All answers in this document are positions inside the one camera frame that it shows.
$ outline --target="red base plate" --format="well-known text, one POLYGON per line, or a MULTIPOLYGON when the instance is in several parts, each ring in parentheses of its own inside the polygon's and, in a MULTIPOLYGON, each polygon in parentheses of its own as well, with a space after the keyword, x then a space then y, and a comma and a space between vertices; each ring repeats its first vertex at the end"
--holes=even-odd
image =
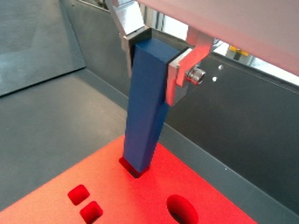
POLYGON ((0 223, 254 224, 207 181, 160 145, 147 173, 119 163, 120 137, 0 213, 0 223))

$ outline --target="metal bracket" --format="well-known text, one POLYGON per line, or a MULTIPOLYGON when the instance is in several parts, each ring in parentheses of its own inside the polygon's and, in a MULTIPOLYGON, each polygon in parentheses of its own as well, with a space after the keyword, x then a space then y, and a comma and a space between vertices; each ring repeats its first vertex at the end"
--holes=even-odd
MULTIPOLYGON (((112 18, 119 29, 122 48, 126 51, 128 76, 132 74, 135 44, 152 37, 152 30, 144 25, 142 11, 136 1, 107 0, 112 18)), ((166 102, 174 105, 187 93, 186 81, 199 85, 205 75, 197 65, 211 52, 214 38, 190 27, 187 42, 195 46, 170 63, 166 102)))
POLYGON ((211 52, 214 38, 190 27, 186 41, 195 46, 194 49, 183 52, 168 66, 166 102, 171 106, 186 96, 186 81, 195 85, 202 83, 206 72, 198 64, 211 52))

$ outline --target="white panel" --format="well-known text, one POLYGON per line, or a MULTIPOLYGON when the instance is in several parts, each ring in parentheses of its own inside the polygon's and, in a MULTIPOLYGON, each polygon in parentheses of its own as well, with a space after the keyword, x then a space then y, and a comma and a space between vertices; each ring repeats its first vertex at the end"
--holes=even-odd
POLYGON ((299 75, 298 0, 138 0, 299 75))

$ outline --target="bolt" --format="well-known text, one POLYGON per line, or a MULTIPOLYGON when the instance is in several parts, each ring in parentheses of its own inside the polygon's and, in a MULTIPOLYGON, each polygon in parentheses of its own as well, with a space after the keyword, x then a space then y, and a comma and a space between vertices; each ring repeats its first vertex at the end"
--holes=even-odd
POLYGON ((187 72, 187 81, 199 86, 202 84, 206 72, 201 70, 197 66, 187 72))

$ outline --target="blue block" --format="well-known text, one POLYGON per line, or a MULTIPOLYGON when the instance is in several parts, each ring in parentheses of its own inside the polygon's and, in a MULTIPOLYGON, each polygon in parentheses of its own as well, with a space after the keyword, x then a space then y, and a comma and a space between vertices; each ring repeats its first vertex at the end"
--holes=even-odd
POLYGON ((154 38, 135 45, 124 159, 140 173, 151 164, 164 125, 168 112, 164 103, 167 67, 178 53, 154 38))

